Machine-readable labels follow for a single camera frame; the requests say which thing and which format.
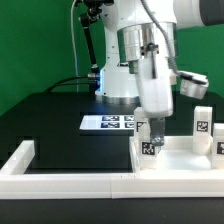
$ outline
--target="white block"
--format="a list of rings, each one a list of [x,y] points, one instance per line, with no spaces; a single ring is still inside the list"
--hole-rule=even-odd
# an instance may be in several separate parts
[[[148,118],[145,116],[145,113],[142,107],[137,107],[134,111],[134,143],[136,148],[138,148],[138,136],[139,136],[139,129],[143,124],[148,124]]]
[[[197,106],[194,110],[193,152],[198,155],[211,153],[212,107]]]
[[[214,124],[212,168],[224,169],[224,124]]]

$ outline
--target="black cable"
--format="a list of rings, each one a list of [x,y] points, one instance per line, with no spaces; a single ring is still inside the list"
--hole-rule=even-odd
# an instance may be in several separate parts
[[[47,88],[44,92],[51,92],[51,90],[54,89],[57,85],[63,84],[65,82],[79,80],[79,79],[87,79],[87,78],[88,78],[88,76],[77,76],[77,77],[70,77],[67,79],[62,79],[62,80],[56,82],[55,84],[53,84],[52,86],[50,86],[49,88]]]
[[[60,87],[60,86],[76,86],[76,85],[89,85],[90,83],[88,82],[81,82],[81,83],[68,83],[68,84],[57,84],[54,86],[51,86],[50,88],[46,89],[44,92],[45,93],[50,93],[54,88]]]

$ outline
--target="marker on block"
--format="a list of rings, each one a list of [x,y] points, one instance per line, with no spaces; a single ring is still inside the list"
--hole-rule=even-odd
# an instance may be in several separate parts
[[[224,169],[224,124],[214,124],[212,168]]]
[[[143,124],[148,124],[148,118],[145,116],[145,113],[142,109],[142,107],[137,107],[134,111],[134,144],[135,148],[138,149],[138,136],[139,136],[139,130],[140,127]]]
[[[197,106],[194,110],[193,152],[198,155],[211,153],[212,107]]]
[[[138,137],[137,157],[140,169],[156,169],[159,163],[160,147],[152,145],[148,123],[143,124],[139,128]]]

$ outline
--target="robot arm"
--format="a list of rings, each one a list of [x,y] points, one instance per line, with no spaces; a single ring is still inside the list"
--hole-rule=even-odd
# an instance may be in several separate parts
[[[214,5],[224,5],[224,1],[210,1],[212,7],[207,0],[128,0],[128,4],[124,0],[83,0],[89,7],[90,20],[94,9],[102,6],[105,27],[111,34],[117,33],[120,63],[128,62],[130,74],[136,76],[155,146],[164,144],[164,117],[173,113],[170,76],[183,78],[182,93],[191,97],[202,98],[208,87],[205,77],[179,72],[174,57],[177,24],[178,28],[185,28],[224,21],[220,13],[218,18],[211,17]]]

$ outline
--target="black table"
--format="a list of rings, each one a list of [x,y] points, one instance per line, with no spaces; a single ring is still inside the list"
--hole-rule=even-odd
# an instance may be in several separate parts
[[[174,93],[174,115],[166,135],[192,135],[197,105],[213,107],[224,123],[224,99],[203,100]],[[79,130],[84,115],[132,115],[138,105],[96,102],[88,93],[37,93],[0,117],[0,167],[23,140],[35,140],[36,156],[26,173],[132,172],[132,130]],[[0,223],[222,223],[221,198],[1,200]]]

